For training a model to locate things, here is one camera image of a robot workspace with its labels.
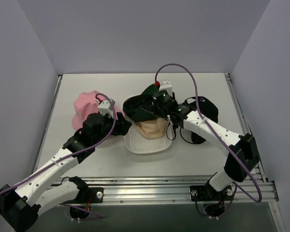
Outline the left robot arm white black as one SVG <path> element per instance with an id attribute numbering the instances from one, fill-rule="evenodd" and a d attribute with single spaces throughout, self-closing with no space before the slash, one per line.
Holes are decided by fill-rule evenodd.
<path id="1" fill-rule="evenodd" d="M 122 113 L 117 113 L 117 119 L 109 114 L 90 114 L 82 127 L 44 166 L 14 188 L 5 185 L 0 189 L 0 215 L 16 232 L 25 232 L 39 216 L 61 203 L 86 202 L 89 187 L 78 176 L 70 177 L 57 187 L 50 186 L 83 162 L 108 136 L 124 136 L 131 125 Z"/>

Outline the black cap green brim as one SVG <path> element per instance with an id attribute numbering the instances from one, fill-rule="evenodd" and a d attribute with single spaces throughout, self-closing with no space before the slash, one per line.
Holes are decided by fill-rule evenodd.
<path id="1" fill-rule="evenodd" d="M 158 107 L 153 98 L 154 94 L 164 89 L 170 93 L 171 98 L 174 97 L 170 81 L 167 80 L 165 83 L 160 82 L 158 85 L 151 84 L 140 95 L 135 95 L 126 99 L 122 105 L 123 112 L 135 123 L 158 118 L 166 119 L 168 113 Z"/>

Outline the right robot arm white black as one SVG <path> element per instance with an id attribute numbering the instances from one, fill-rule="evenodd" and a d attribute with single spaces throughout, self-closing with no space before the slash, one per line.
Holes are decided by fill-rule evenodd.
<path id="1" fill-rule="evenodd" d="M 259 152 L 253 135 L 232 132 L 207 117 L 201 111 L 201 100 L 195 97 L 194 103 L 177 103 L 166 90 L 161 90 L 142 100 L 137 109 L 143 114 L 169 119 L 175 127 L 197 134 L 227 157 L 223 169 L 213 174 L 202 188 L 202 193 L 214 200 L 227 193 L 232 183 L 238 184 L 247 177 L 256 183 L 251 171 L 259 162 Z"/>

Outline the black NY baseball cap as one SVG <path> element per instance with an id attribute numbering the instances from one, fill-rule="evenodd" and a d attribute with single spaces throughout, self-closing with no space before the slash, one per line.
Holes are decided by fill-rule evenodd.
<path id="1" fill-rule="evenodd" d="M 209 99 L 203 96 L 198 96 L 198 105 L 201 113 L 204 116 L 206 116 L 215 123 L 218 122 L 218 108 Z M 180 136 L 185 142 L 189 144 L 199 145 L 206 142 L 204 138 L 193 132 L 191 132 L 190 134 L 190 141 L 186 140 L 182 135 L 182 129 L 180 129 Z"/>

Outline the pink bucket hat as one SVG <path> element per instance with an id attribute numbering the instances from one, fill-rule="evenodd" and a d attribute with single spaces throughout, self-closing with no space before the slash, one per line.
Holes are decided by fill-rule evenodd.
<path id="1" fill-rule="evenodd" d="M 113 125 L 107 135 L 97 137 L 96 131 L 102 121 L 96 115 L 98 113 L 98 103 L 96 102 L 96 98 L 110 101 L 110 98 L 105 98 L 103 94 L 100 94 L 96 90 L 92 92 L 83 92 L 75 100 L 74 109 L 76 114 L 72 119 L 72 126 L 76 132 L 73 141 L 76 139 L 82 139 L 84 142 L 88 142 L 92 145 L 98 145 L 111 135 L 117 119 L 116 114 L 118 112 L 122 113 L 122 111 L 120 111 L 116 105 L 111 104 L 114 113 Z"/>

